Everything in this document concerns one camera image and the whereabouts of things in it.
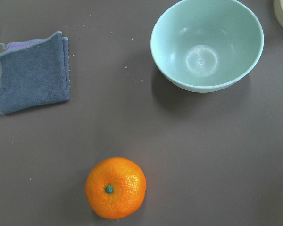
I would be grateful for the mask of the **orange mandarin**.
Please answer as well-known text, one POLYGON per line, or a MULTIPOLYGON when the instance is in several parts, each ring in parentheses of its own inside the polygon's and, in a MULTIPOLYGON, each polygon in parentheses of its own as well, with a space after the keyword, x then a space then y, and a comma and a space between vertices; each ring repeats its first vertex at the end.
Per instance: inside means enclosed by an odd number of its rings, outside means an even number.
POLYGON ((146 194, 146 177, 133 161, 112 157, 98 163, 85 182, 92 210, 106 219, 121 219, 136 212, 146 194))

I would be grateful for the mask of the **green bowl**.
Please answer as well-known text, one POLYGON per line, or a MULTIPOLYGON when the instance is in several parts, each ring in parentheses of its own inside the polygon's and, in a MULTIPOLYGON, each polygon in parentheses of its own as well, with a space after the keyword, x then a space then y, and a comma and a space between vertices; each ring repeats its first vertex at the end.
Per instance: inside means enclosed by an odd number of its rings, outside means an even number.
POLYGON ((174 85, 198 93, 225 89, 259 61, 264 33, 256 15, 236 0, 182 0, 152 30, 152 58, 174 85))

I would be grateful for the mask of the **grey folded cloth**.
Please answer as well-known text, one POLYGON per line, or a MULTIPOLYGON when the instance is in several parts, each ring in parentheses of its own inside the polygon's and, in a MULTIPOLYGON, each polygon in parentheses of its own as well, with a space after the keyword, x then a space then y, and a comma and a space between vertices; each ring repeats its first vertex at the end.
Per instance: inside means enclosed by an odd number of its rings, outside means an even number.
POLYGON ((0 114, 69 99, 69 41, 61 31, 5 46, 0 53, 0 114))

